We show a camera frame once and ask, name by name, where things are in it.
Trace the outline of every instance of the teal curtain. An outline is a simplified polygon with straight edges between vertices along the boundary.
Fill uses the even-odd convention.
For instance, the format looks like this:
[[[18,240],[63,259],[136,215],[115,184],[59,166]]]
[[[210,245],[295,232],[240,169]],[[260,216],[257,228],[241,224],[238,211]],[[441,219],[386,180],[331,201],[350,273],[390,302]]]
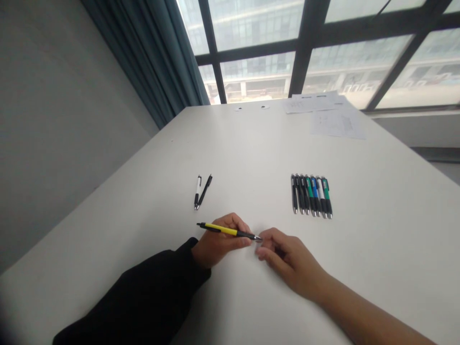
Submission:
[[[209,99],[175,0],[81,0],[161,129]]]

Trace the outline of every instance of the window pane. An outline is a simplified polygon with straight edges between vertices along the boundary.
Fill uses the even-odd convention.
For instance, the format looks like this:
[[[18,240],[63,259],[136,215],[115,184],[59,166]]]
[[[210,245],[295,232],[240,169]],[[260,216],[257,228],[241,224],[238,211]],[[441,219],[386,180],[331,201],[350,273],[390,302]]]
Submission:
[[[209,53],[198,0],[176,0],[195,55]]]
[[[220,64],[228,103],[287,98],[295,53]]]
[[[220,104],[219,91],[217,90],[216,77],[212,65],[198,66],[205,84],[206,93],[211,104]]]
[[[444,11],[444,13],[453,13],[458,11],[460,11],[460,0],[452,0],[450,5]]]
[[[383,13],[420,7],[425,0],[393,0]],[[331,0],[326,15],[326,23],[377,14],[387,0]]]
[[[460,101],[460,29],[431,32],[377,108]]]
[[[302,93],[337,90],[364,109],[410,36],[314,49]]]
[[[218,50],[297,38],[304,0],[209,0]]]

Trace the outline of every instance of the black window frame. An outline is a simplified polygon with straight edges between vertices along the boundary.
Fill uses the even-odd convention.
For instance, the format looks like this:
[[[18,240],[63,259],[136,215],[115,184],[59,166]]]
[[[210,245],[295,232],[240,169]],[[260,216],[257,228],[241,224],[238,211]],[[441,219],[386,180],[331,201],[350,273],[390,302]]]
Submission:
[[[313,49],[412,35],[405,50],[390,68],[390,71],[369,101],[366,109],[362,110],[366,114],[374,114],[460,109],[460,100],[457,104],[376,109],[383,96],[393,85],[430,32],[460,28],[460,11],[444,14],[451,1],[426,0],[421,7],[414,9],[379,13],[378,15],[325,23],[330,0],[305,0],[299,35],[296,39],[218,51],[208,0],[198,0],[209,53],[196,55],[195,58],[199,66],[212,65],[220,102],[221,104],[226,104],[227,99],[220,69],[222,62],[295,52],[296,56],[288,95],[288,97],[292,97],[292,94],[302,93]]]

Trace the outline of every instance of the black sleeve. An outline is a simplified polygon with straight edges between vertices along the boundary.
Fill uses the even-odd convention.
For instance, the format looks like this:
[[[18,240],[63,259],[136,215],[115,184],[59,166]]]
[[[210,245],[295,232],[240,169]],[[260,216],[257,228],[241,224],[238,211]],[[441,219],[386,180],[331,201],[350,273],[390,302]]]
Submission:
[[[53,344],[167,344],[181,328],[190,300],[211,270],[195,263],[190,238],[175,252],[158,253],[124,272],[82,319]]]

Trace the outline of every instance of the retractable pen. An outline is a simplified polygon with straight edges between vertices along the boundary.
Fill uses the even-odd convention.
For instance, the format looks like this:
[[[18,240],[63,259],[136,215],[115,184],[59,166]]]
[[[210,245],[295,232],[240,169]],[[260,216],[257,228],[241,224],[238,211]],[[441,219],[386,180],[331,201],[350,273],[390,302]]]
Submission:
[[[206,229],[206,230],[209,230],[209,231],[213,231],[213,232],[223,232],[223,233],[226,233],[226,234],[229,234],[229,235],[232,235],[232,236],[236,236],[236,237],[247,237],[247,238],[249,238],[249,239],[251,239],[253,241],[256,241],[256,242],[262,242],[263,241],[263,239],[261,237],[256,236],[254,234],[250,234],[250,233],[235,230],[235,229],[225,228],[225,227],[222,227],[220,225],[215,225],[215,224],[210,224],[210,223],[197,223],[197,225],[200,228],[203,228],[203,229]]]
[[[320,200],[318,198],[318,188],[316,187],[316,179],[312,175],[311,177],[311,187],[313,189],[313,196],[315,197],[315,207],[316,207],[316,215],[318,217],[321,216],[321,205],[320,205]]]
[[[200,194],[200,187],[201,187],[201,176],[198,175],[198,181],[196,182],[196,193],[195,193],[195,210],[198,207],[198,195]]]
[[[315,198],[311,189],[311,180],[307,175],[305,175],[305,184],[307,185],[308,196],[310,198],[311,215],[316,217]]]
[[[299,196],[299,207],[301,214],[305,214],[305,203],[303,199],[303,190],[300,187],[300,179],[299,175],[296,175],[296,188],[297,188],[297,195]]]
[[[324,196],[326,197],[328,218],[332,219],[332,205],[331,205],[331,199],[329,197],[329,182],[327,182],[324,176],[322,177],[322,188],[324,189]]]
[[[291,175],[291,186],[292,186],[292,209],[294,210],[294,214],[297,214],[297,196],[296,196],[296,184],[295,184],[295,176],[294,174]]]
[[[212,175],[209,175],[209,177],[207,178],[207,181],[206,181],[205,189],[203,189],[203,193],[201,193],[200,200],[198,201],[198,206],[196,206],[196,209],[200,208],[201,203],[203,202],[203,199],[205,198],[207,188],[211,184],[211,180],[212,180]]]
[[[305,186],[305,177],[303,175],[300,175],[300,187],[302,188],[303,198],[305,201],[305,213],[309,215],[310,214],[310,202],[308,201],[308,192]]]
[[[326,219],[327,206],[326,199],[324,199],[324,192],[322,191],[322,181],[319,176],[316,176],[316,185],[318,187],[318,197],[321,202],[322,217]]]

